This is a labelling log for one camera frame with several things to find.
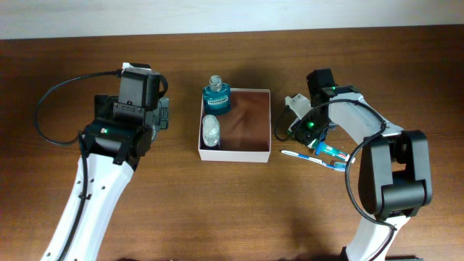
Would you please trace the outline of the blue disposable razor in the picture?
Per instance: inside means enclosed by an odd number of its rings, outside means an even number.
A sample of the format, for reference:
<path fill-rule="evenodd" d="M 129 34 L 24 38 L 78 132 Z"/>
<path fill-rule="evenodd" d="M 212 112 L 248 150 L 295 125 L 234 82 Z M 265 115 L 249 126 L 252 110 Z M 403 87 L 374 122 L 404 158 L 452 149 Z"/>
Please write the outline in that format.
<path fill-rule="evenodd" d="M 321 132 L 318 142 L 316 143 L 315 147 L 315 154 L 319 155 L 320 153 L 325 153 L 330 156 L 334 156 L 336 153 L 334 152 L 334 148 L 329 146 L 325 140 L 328 135 L 328 131 L 331 129 L 331 126 L 325 127 L 324 130 Z"/>

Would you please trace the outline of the green toothpaste tube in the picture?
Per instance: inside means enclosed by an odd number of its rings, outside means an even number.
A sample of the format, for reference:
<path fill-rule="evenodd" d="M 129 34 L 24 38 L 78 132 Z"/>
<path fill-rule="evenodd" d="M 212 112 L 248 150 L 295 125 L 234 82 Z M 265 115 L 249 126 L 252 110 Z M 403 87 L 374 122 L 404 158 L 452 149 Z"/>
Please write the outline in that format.
<path fill-rule="evenodd" d="M 343 160 L 345 162 L 347 162 L 349 160 L 349 157 L 350 157 L 350 154 L 348 153 L 345 153 L 339 149 L 336 149 L 332 146 L 329 146 L 328 144 L 325 144 L 325 143 L 322 143 L 320 145 L 320 151 L 322 153 L 325 153 L 329 156 L 332 156 L 332 157 L 335 157 L 339 160 Z"/>

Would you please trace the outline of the blue white toothbrush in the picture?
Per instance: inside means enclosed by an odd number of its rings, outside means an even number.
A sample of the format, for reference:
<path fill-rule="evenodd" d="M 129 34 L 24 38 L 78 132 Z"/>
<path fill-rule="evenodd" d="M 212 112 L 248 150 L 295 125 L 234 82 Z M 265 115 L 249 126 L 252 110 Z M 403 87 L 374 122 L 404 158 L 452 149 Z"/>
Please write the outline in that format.
<path fill-rule="evenodd" d="M 289 151 L 289 150 L 281 150 L 281 153 L 285 154 L 287 156 L 296 157 L 296 158 L 299 158 L 299 159 L 314 162 L 316 164 L 322 165 L 324 167 L 327 167 L 329 169 L 339 171 L 339 172 L 344 172 L 346 170 L 346 167 L 347 167 L 347 164 L 345 162 L 333 162 L 332 164 L 328 164 L 328 163 L 324 162 L 321 159 L 318 159 L 318 158 L 315 158 L 315 157 L 310 157 L 310 156 L 300 154 L 300 153 L 296 153 L 296 152 L 292 152 L 292 151 Z"/>

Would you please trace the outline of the teal mouthwash bottle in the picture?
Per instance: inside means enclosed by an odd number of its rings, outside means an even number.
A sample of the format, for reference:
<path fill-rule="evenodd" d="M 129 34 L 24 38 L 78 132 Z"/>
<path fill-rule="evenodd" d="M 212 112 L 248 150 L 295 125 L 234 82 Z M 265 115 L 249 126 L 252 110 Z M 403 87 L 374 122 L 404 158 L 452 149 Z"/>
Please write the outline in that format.
<path fill-rule="evenodd" d="M 204 111 L 207 115 L 223 115 L 231 109 L 231 87 L 219 75 L 210 77 L 209 85 L 202 92 Z"/>

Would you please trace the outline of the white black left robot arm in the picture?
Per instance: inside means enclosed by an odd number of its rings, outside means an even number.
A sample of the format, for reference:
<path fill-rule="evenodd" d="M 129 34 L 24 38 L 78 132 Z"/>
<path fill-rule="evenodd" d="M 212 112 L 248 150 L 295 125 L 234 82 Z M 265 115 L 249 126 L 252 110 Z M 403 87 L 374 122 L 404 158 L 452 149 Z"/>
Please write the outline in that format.
<path fill-rule="evenodd" d="M 140 159 L 169 123 L 168 83 L 149 65 L 123 63 L 117 96 L 94 97 L 94 120 L 73 139 L 72 191 L 43 260 L 95 260 L 113 210 Z"/>

